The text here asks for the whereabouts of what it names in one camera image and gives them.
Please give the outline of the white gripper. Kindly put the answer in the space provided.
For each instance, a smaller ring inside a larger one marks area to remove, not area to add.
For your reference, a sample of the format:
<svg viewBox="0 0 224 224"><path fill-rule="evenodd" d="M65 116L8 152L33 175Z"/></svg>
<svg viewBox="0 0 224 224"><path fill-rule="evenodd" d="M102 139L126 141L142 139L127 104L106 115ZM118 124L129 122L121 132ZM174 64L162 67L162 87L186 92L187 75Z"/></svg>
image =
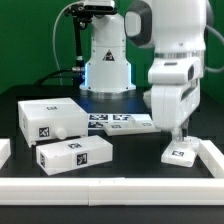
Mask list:
<svg viewBox="0 0 224 224"><path fill-rule="evenodd" d="M155 127L170 131L173 142L182 142L188 136L188 118L200 103L200 82L196 80L182 85L154 84L143 93L143 100L151 109Z"/></svg>

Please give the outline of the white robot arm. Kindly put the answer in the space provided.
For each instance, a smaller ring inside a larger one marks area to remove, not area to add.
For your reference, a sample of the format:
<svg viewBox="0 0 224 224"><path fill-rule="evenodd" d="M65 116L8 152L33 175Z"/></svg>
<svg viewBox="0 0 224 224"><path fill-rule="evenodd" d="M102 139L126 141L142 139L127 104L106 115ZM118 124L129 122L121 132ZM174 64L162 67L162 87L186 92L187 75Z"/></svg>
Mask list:
<svg viewBox="0 0 224 224"><path fill-rule="evenodd" d="M155 128L182 142L189 116L200 102L205 31L213 22L209 0L133 0L123 16L113 0L84 0L84 10L93 16L93 31L81 89L98 95L134 90L126 43L152 48L152 87L143 99Z"/></svg>

